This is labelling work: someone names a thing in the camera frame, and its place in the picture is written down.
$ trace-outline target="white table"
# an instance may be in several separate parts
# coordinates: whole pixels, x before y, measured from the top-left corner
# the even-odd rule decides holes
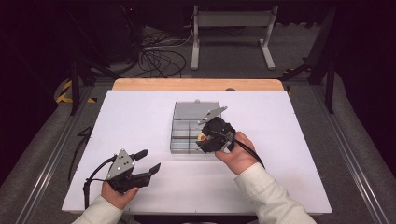
[[[255,144],[266,169],[310,214],[332,211],[316,166],[285,91],[109,91],[70,190],[64,211],[84,210],[85,178],[124,148],[148,149],[134,173],[160,162],[161,170],[125,210],[156,215],[252,215],[233,182],[234,174],[213,155],[172,155],[170,137],[176,101],[219,101],[222,117]],[[97,178],[105,178],[109,166]],[[90,202],[100,194],[92,182]]]

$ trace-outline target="black wire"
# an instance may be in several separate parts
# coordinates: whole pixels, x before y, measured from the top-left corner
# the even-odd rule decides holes
[[[100,169],[102,169],[102,167],[104,167],[109,162],[114,162],[116,160],[116,158],[117,158],[117,155],[114,155],[113,157],[104,161],[102,164],[100,164],[98,166],[98,168],[96,168],[96,170],[93,171],[91,176],[86,179],[86,181],[84,183],[84,187],[82,188],[82,190],[84,191],[85,209],[87,209],[88,206],[90,205],[90,184],[93,180],[96,180],[96,179],[93,179],[93,177],[96,175],[96,173],[98,173],[100,171]]]
[[[183,60],[182,66],[180,67],[176,63],[173,63],[171,61],[170,57],[166,56],[165,53],[167,53],[167,54],[176,54],[177,56],[179,56]],[[181,55],[180,53],[177,53],[175,51],[172,51],[172,50],[159,50],[159,49],[144,50],[144,49],[141,49],[141,55],[140,55],[139,59],[140,59],[139,68],[141,70],[143,70],[143,72],[135,74],[135,75],[132,75],[130,78],[137,77],[139,75],[143,75],[143,74],[146,74],[146,73],[150,73],[149,77],[164,77],[164,78],[167,78],[167,77],[170,77],[170,76],[173,76],[173,75],[176,75],[176,74],[180,74],[180,77],[181,77],[181,71],[187,65],[187,61],[183,57],[183,55]],[[143,63],[146,63],[148,65],[148,69],[142,67]],[[176,67],[177,70],[176,70],[176,72],[166,74],[164,71],[170,65],[173,65],[174,67]],[[153,75],[153,72],[155,72],[155,71],[157,71],[159,73],[156,76]]]
[[[257,155],[257,153],[251,149],[250,147],[248,147],[247,145],[245,145],[244,143],[234,139],[235,143],[237,143],[241,148],[243,148],[248,154],[250,154],[251,156],[253,156],[261,165],[262,167],[265,168],[264,163],[262,163],[262,159],[259,157],[259,155]]]
[[[223,137],[227,137],[227,135],[225,135],[224,133],[218,133],[218,132],[215,132],[213,130],[210,130],[210,132],[215,133],[215,134],[220,135],[220,136],[223,136]],[[253,149],[251,149],[250,147],[248,147],[247,145],[245,145],[241,141],[236,140],[234,137],[233,137],[232,141],[235,142],[236,144],[238,144],[242,149],[244,149],[252,157],[254,157],[254,159],[256,159],[262,165],[262,167],[265,168],[264,163],[262,163],[262,159],[260,158],[259,155],[257,155],[256,151],[254,151]]]
[[[78,146],[77,146],[77,148],[75,150],[75,153],[73,155],[73,160],[72,160],[72,162],[70,164],[70,167],[69,167],[69,174],[67,175],[67,187],[68,188],[70,187],[70,184],[71,184],[72,169],[73,169],[74,162],[76,160],[77,154],[78,154],[79,150],[81,149],[82,144],[84,144],[84,142],[85,142],[85,144],[88,143],[88,140],[91,137],[92,129],[93,129],[93,127],[90,126],[90,127],[86,128],[86,129],[84,129],[82,132],[77,134],[77,136],[83,136],[83,138],[78,143]]]

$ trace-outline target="gray carpet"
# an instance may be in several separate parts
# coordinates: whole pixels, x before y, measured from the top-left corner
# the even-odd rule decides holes
[[[283,70],[301,65],[318,33],[318,27],[278,25],[270,40],[270,50],[276,64],[275,71],[268,71],[258,45],[258,36],[264,29],[246,29],[240,36],[230,36],[220,31],[204,31],[201,35],[201,57],[198,71],[191,71],[191,43],[177,48],[167,48],[181,53],[187,60],[183,77],[192,78],[272,78],[280,77]],[[175,63],[182,60],[170,56]],[[124,74],[129,77],[139,73],[138,67]],[[301,74],[288,81],[290,96],[297,119],[302,127],[322,182],[328,194],[333,213],[317,216],[317,223],[375,223],[361,192],[340,153],[339,143],[327,120],[326,112],[320,107],[313,87],[305,82],[308,74]],[[56,170],[51,176],[30,223],[70,223],[78,215],[62,212],[67,193],[67,174],[75,148],[81,137],[77,134],[93,126],[106,91],[112,81],[100,78],[90,97],[98,98],[95,104],[84,104],[70,137],[64,144]],[[42,127],[30,146],[26,148],[7,181],[0,188],[0,223],[15,223],[23,206],[35,186],[35,182],[56,147],[71,110],[70,104],[60,104],[47,123]],[[389,223],[396,223],[396,181],[375,149],[367,132],[345,96],[342,81],[337,77],[334,89],[334,112],[343,133],[356,156],[361,169],[367,176],[375,196],[384,209]],[[78,153],[76,162],[82,154]]]

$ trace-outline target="dark background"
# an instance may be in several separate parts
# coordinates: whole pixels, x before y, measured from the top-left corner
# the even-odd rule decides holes
[[[183,34],[182,26],[190,23],[192,7],[174,5],[167,10],[158,8],[140,6],[141,22]],[[77,47],[97,62],[107,65],[111,61],[107,49],[125,49],[120,46],[128,45],[128,39],[114,41],[110,45],[103,41],[110,37],[102,36],[97,29],[93,29],[95,20],[92,18],[95,17],[85,13],[91,9],[86,6],[69,8],[76,20],[81,21],[78,23],[81,28],[76,27],[76,23],[61,8],[48,10],[48,3],[12,2],[0,7],[1,183],[56,109],[54,93],[69,76],[73,55],[70,48]],[[321,24],[328,9],[329,6],[325,5],[280,7],[276,22],[286,25],[307,22],[308,26],[314,22]],[[353,16],[348,17],[348,11],[344,12],[346,21],[334,20],[334,27],[341,30],[332,30],[329,38],[333,42],[327,46],[332,48],[332,43],[338,46],[336,72],[345,83],[346,94],[357,116],[394,175],[396,91],[393,88],[396,77],[393,65],[396,62],[396,48],[391,43],[396,36],[391,29],[396,22],[393,16],[395,9],[391,4],[360,2],[353,7]],[[62,20],[67,21],[59,29],[56,28],[58,19],[54,18],[58,13]],[[346,28],[340,25],[343,22],[355,25]],[[89,38],[83,36],[79,29],[89,34]],[[120,29],[114,32],[128,32]],[[66,32],[61,36],[67,30],[73,30],[71,33],[76,34]]]

